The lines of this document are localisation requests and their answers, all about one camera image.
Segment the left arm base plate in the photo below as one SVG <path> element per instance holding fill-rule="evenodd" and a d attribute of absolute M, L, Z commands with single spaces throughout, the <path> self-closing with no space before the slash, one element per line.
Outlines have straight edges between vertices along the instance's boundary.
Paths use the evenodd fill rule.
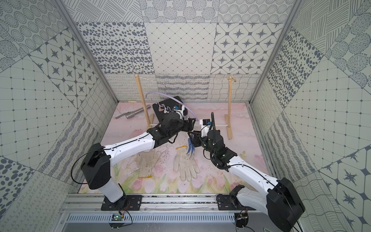
<path fill-rule="evenodd" d="M 112 203 L 105 196 L 102 202 L 101 211 L 139 211 L 143 195 L 124 195 L 115 203 Z"/>

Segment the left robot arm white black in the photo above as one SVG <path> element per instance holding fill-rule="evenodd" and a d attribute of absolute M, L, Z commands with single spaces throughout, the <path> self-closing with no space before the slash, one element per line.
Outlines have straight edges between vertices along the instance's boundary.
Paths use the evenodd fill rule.
<path fill-rule="evenodd" d="M 88 187 L 99 190 L 110 203 L 123 200 L 125 192 L 111 177 L 111 167 L 140 152 L 170 143 L 170 139 L 180 132 L 192 131 L 196 121 L 195 118 L 183 119 L 178 113 L 170 112 L 159 124 L 132 139 L 107 146 L 94 144 L 84 155 L 80 166 Z"/>

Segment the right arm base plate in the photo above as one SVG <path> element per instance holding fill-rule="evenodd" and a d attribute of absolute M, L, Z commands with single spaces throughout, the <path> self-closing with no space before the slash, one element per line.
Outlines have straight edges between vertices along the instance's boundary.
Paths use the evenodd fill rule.
<path fill-rule="evenodd" d="M 237 200 L 237 197 L 229 194 L 218 194 L 216 202 L 219 211 L 232 211 L 232 210 L 255 210 L 254 208 L 243 206 Z"/>

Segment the yellow dotted work glove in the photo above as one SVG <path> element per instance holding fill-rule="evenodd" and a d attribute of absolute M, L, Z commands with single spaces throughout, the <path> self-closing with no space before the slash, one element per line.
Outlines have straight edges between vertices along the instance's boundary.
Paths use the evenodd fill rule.
<path fill-rule="evenodd" d="M 148 152 L 140 152 L 137 154 L 137 167 L 139 170 L 138 178 L 151 178 L 152 169 L 158 162 L 161 156 L 160 151 L 152 149 Z"/>

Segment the purple clip hanger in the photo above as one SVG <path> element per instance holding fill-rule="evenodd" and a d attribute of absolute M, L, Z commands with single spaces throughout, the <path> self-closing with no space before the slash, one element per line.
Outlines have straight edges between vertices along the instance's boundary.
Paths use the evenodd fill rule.
<path fill-rule="evenodd" d="M 158 95 L 162 95 L 162 96 L 165 96 L 165 97 L 167 97 L 167 98 L 169 98 L 169 99 L 172 99 L 173 101 L 175 101 L 175 102 L 177 102 L 177 103 L 183 105 L 183 106 L 185 107 L 185 109 L 187 109 L 188 112 L 191 113 L 191 114 L 194 116 L 194 118 L 196 119 L 196 121 L 199 121 L 199 119 L 198 119 L 198 117 L 196 116 L 196 114 L 195 114 L 191 109 L 189 109 L 189 108 L 188 108 L 188 107 L 187 107 L 187 106 L 186 106 L 182 101 L 176 99 L 175 97 L 173 97 L 173 96 L 171 96 L 171 95 L 168 95 L 168 94 L 166 94 L 166 93 L 163 93 L 163 92 L 152 91 L 152 92 L 148 92 L 147 94 L 145 94 L 145 98 L 147 98 L 147 96 L 150 95 L 150 94 L 158 94 Z"/>

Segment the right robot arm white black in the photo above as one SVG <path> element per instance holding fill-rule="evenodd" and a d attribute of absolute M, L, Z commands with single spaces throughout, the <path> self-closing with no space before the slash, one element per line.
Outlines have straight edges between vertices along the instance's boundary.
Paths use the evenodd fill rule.
<path fill-rule="evenodd" d="M 240 177 L 257 191 L 252 193 L 244 187 L 235 188 L 232 198 L 236 203 L 266 214 L 283 232 L 302 231 L 298 222 L 305 206 L 290 180 L 277 179 L 245 162 L 224 144 L 219 130 L 211 130 L 207 135 L 192 131 L 188 136 L 194 147 L 209 152 L 210 161 L 216 168 Z"/>

